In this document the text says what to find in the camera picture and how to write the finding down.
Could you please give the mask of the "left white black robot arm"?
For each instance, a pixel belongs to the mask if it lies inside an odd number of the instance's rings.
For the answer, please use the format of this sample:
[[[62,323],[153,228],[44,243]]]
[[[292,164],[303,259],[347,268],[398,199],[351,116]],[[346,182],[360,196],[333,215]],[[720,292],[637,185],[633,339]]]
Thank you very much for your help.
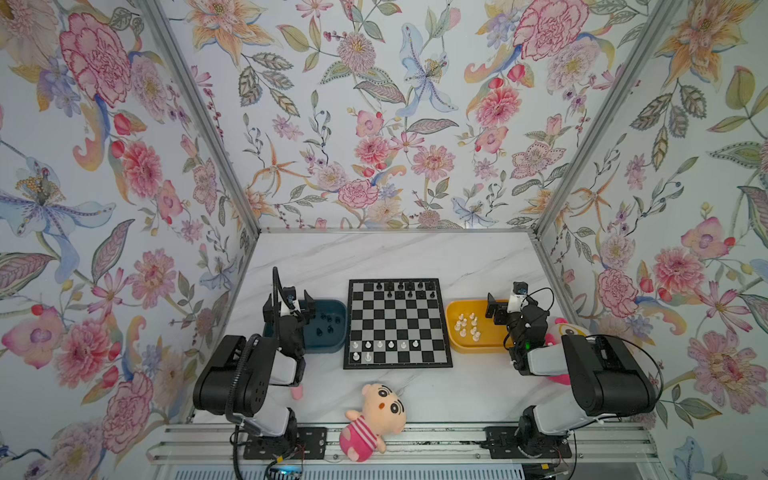
[[[266,304],[267,334],[226,335],[198,377],[193,406],[222,415],[250,435],[277,438],[295,421],[292,410],[268,398],[271,387],[297,387],[306,367],[304,327],[315,300],[296,289],[277,288]]]

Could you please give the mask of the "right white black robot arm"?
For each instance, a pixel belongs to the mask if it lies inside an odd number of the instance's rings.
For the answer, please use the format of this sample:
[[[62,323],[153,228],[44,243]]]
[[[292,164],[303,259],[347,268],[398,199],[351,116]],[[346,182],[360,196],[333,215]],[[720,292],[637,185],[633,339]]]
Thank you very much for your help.
[[[502,346],[522,376],[559,377],[570,393],[527,407],[517,421],[512,444],[537,458],[567,442],[571,433],[611,418],[653,411],[661,398],[628,347],[614,335],[565,334],[546,342],[549,312],[532,298],[525,282],[515,282],[509,299],[487,296],[485,316],[506,329]]]

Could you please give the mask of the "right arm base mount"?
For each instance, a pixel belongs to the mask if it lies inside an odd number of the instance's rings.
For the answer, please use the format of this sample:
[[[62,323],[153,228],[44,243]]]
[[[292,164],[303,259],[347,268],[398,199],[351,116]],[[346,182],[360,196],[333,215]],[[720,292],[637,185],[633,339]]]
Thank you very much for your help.
[[[492,459],[571,459],[573,454],[565,436],[542,435],[536,429],[523,432],[517,425],[489,426],[480,446]]]

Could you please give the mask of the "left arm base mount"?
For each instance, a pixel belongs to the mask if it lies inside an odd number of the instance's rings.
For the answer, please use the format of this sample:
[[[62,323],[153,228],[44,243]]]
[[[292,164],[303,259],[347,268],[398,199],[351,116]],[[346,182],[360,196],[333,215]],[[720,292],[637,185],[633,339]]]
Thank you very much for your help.
[[[242,457],[245,460],[322,460],[328,444],[326,427],[289,428],[279,437],[249,436]]]

